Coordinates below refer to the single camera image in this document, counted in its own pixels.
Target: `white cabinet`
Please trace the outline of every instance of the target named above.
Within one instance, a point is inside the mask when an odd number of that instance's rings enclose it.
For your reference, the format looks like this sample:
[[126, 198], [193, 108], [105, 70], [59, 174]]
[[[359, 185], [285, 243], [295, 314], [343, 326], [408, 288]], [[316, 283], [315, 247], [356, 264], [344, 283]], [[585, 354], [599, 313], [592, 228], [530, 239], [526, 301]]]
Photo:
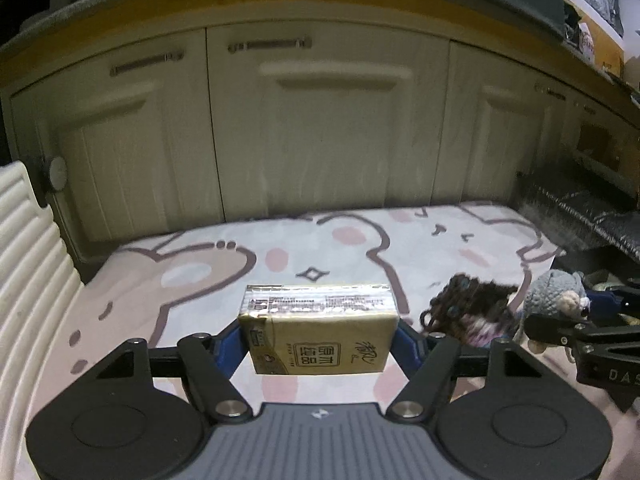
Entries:
[[269, 22], [207, 30], [226, 220], [429, 203], [448, 41]]
[[572, 91], [562, 144], [589, 170], [636, 196], [640, 189], [640, 132], [625, 120]]
[[516, 174], [558, 155], [565, 88], [535, 70], [452, 43], [433, 200], [510, 199]]
[[88, 59], [11, 106], [20, 157], [66, 160], [68, 185], [52, 206], [80, 259], [223, 220], [204, 30]]

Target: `bed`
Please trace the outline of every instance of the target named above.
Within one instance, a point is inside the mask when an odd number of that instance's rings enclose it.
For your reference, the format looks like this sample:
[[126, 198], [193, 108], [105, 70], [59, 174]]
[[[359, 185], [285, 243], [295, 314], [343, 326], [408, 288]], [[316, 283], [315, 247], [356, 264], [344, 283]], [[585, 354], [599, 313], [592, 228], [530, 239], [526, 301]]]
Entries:
[[[37, 478], [23, 435], [57, 393], [125, 339], [161, 347], [220, 332], [249, 284], [388, 283], [400, 316], [419, 329], [421, 311], [456, 272], [517, 285], [515, 310], [561, 252], [516, 212], [489, 203], [327, 212], [145, 238], [118, 248], [82, 285], [19, 163], [0, 170], [0, 219], [0, 478], [18, 480]], [[636, 413], [575, 384], [561, 349], [539, 358], [609, 419], [614, 447], [602, 478], [635, 478]], [[247, 357], [232, 383], [254, 410], [265, 400], [375, 401], [385, 409], [406, 378], [391, 357], [381, 374], [354, 376], [258, 376]], [[184, 398], [179, 380], [156, 387]], [[480, 387], [459, 380], [455, 395]]]

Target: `gray gripper housing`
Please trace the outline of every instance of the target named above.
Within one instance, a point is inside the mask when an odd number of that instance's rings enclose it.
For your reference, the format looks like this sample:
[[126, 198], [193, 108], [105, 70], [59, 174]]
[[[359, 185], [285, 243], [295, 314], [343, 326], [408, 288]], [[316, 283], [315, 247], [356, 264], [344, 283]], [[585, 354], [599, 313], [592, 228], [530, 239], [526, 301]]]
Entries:
[[378, 405], [264, 404], [244, 424], [221, 425], [172, 480], [472, 480], [421, 426]]

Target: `tissue box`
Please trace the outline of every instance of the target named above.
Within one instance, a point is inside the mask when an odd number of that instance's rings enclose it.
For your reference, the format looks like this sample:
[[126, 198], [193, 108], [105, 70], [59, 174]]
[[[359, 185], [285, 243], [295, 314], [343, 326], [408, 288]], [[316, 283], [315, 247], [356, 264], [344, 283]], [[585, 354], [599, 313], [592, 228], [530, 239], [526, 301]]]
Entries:
[[381, 372], [398, 311], [388, 285], [249, 285], [238, 315], [258, 374]]

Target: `wooden countertop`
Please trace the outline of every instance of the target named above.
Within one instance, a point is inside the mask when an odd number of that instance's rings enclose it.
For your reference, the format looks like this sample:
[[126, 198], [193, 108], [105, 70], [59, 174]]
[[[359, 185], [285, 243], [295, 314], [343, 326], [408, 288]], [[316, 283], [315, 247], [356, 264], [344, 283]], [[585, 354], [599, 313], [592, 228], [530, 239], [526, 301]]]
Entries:
[[[0, 47], [0, 87], [91, 43], [163, 16], [210, 7], [281, 0], [79, 0]], [[306, 0], [396, 9], [442, 20], [464, 30], [454, 40], [524, 62], [585, 92], [640, 128], [640, 109], [617, 85], [586, 65], [548, 28], [487, 0]], [[477, 41], [468, 38], [477, 35]]]

